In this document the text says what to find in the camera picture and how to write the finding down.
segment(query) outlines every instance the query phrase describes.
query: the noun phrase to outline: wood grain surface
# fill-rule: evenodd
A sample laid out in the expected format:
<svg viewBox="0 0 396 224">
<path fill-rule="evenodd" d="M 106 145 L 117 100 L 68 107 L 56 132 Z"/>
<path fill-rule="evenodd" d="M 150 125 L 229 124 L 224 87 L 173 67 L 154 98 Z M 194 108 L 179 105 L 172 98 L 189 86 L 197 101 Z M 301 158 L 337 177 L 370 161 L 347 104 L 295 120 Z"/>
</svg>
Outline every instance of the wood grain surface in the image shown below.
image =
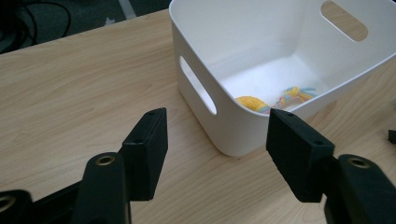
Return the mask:
<svg viewBox="0 0 396 224">
<path fill-rule="evenodd" d="M 377 163 L 396 184 L 396 58 L 308 120 L 335 155 Z M 153 201 L 134 223 L 326 223 L 299 203 L 265 149 L 219 153 L 177 88 L 167 10 L 0 55 L 0 191 L 34 200 L 82 178 L 93 156 L 118 151 L 151 109 L 166 107 L 169 150 Z"/>
</svg>

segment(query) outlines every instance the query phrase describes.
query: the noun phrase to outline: yellow object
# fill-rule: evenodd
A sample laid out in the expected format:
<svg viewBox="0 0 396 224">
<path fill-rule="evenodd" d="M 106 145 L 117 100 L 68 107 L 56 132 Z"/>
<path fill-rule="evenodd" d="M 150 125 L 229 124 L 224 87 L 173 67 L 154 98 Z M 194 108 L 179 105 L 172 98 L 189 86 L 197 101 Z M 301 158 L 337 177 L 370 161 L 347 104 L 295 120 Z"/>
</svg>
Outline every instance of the yellow object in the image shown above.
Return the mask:
<svg viewBox="0 0 396 224">
<path fill-rule="evenodd" d="M 268 104 L 266 104 L 261 99 L 253 96 L 240 96 L 236 98 L 236 101 L 239 102 L 239 104 L 256 112 L 261 112 L 263 110 L 266 110 L 266 108 L 269 108 Z"/>
</svg>

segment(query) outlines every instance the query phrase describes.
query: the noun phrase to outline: colorful toy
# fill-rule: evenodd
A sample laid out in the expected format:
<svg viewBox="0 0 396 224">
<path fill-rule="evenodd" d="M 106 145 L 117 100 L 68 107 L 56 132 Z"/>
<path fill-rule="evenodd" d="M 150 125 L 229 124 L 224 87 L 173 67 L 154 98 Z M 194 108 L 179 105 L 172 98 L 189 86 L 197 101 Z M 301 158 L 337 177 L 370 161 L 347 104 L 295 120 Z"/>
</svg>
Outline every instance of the colorful toy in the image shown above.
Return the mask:
<svg viewBox="0 0 396 224">
<path fill-rule="evenodd" d="M 264 101 L 260 100 L 259 98 L 253 96 L 241 96 L 236 98 L 236 101 L 238 101 L 241 105 L 253 111 L 263 114 L 269 114 L 271 108 L 283 109 L 286 106 L 286 104 L 293 99 L 299 98 L 300 101 L 303 103 L 307 100 L 314 98 L 316 95 L 314 93 L 311 93 L 310 91 L 315 91 L 315 90 L 316 89 L 314 88 L 301 88 L 301 89 L 297 87 L 287 88 L 283 96 L 281 96 L 279 100 L 276 102 L 276 104 L 272 107 L 270 107 L 268 104 L 266 104 Z"/>
</svg>

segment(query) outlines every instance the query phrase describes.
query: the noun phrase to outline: bin handle cutout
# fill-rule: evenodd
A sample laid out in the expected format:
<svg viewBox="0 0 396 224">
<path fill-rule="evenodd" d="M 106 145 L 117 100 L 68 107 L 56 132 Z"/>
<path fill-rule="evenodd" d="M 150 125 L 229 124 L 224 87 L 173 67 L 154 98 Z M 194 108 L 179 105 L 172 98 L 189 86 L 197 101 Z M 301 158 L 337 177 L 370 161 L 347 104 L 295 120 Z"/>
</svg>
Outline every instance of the bin handle cutout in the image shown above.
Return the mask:
<svg viewBox="0 0 396 224">
<path fill-rule="evenodd" d="M 333 1 L 324 2 L 320 12 L 329 23 L 350 39 L 360 42 L 367 37 L 367 27 Z"/>
<path fill-rule="evenodd" d="M 195 75 L 195 73 L 190 68 L 189 64 L 186 60 L 179 56 L 179 63 L 183 74 L 187 77 L 190 84 L 194 87 L 195 91 L 201 97 L 201 100 L 204 102 L 206 108 L 212 115 L 216 115 L 218 113 L 215 103 L 213 102 L 212 98 L 210 97 L 209 93 L 207 93 L 205 87 L 202 85 L 201 81 Z"/>
</svg>

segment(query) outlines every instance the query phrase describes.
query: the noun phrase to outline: white plastic bin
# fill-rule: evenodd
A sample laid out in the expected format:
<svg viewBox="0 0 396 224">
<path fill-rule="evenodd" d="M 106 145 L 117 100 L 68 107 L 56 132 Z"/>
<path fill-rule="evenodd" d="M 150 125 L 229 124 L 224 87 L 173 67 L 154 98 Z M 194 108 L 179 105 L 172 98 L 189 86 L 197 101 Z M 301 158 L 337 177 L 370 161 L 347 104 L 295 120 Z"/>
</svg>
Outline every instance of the white plastic bin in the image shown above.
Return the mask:
<svg viewBox="0 0 396 224">
<path fill-rule="evenodd" d="M 395 55 L 391 0 L 334 0 L 368 30 L 354 41 L 321 13 L 324 0 L 173 0 L 178 86 L 215 146 L 242 156 L 264 147 L 268 115 L 235 101 L 273 105 L 286 88 L 315 97 L 288 108 L 302 119 L 335 101 L 355 81 Z"/>
</svg>

